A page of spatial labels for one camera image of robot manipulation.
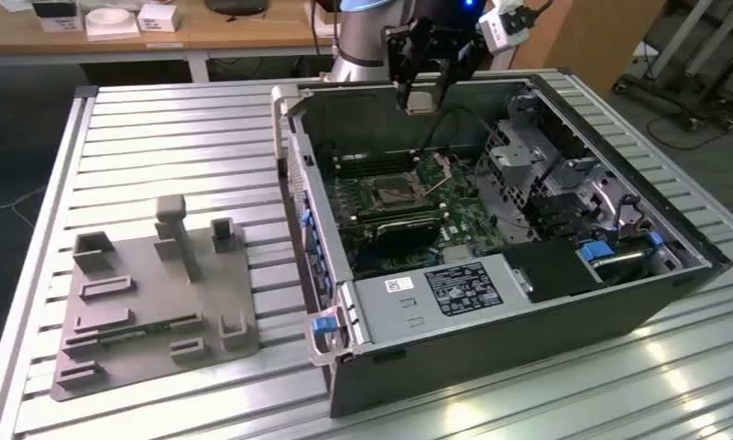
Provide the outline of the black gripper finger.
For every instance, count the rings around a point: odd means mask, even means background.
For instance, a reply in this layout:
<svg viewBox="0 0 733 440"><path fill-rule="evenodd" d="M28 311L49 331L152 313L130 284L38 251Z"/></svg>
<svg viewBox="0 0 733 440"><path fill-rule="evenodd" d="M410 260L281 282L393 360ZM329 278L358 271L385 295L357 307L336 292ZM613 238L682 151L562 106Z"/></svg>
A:
<svg viewBox="0 0 733 440"><path fill-rule="evenodd" d="M482 38L474 38L454 54L440 62L440 77L433 87L433 103L438 108L452 84L468 81L486 56L486 43Z"/></svg>
<svg viewBox="0 0 733 440"><path fill-rule="evenodd" d="M429 32L429 18L413 18L405 25L385 27L388 77L396 88L396 101L401 109L408 106L413 82L424 64Z"/></svg>

